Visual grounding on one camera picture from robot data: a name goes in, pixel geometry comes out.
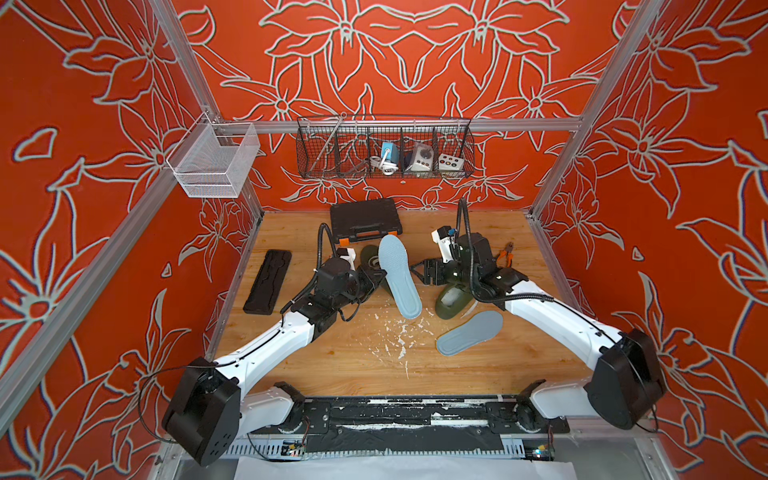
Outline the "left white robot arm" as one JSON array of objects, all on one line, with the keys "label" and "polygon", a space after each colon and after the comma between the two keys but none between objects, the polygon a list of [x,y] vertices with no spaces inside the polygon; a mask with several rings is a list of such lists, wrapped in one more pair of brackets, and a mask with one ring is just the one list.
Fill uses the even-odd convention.
[{"label": "left white robot arm", "polygon": [[260,336],[214,361],[199,357],[185,366],[163,416],[162,428],[198,465],[217,461],[236,437],[284,423],[302,397],[287,384],[247,397],[252,388],[294,352],[310,345],[343,315],[378,289],[385,270],[354,264],[354,251],[319,256],[308,284]]}]

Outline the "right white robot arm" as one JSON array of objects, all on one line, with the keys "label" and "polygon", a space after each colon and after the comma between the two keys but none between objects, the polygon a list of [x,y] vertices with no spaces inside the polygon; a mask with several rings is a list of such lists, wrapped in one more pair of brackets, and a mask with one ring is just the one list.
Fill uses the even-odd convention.
[{"label": "right white robot arm", "polygon": [[412,265],[426,285],[456,285],[474,300],[522,318],[578,357],[591,375],[571,382],[537,381],[524,394],[523,411],[535,431],[541,419],[600,418],[630,430],[645,417],[657,416],[657,403],[667,391],[656,348],[634,328],[621,331],[586,316],[545,292],[512,267],[501,267],[488,240],[471,228],[466,200],[457,206],[453,227],[432,233],[441,255]]}]

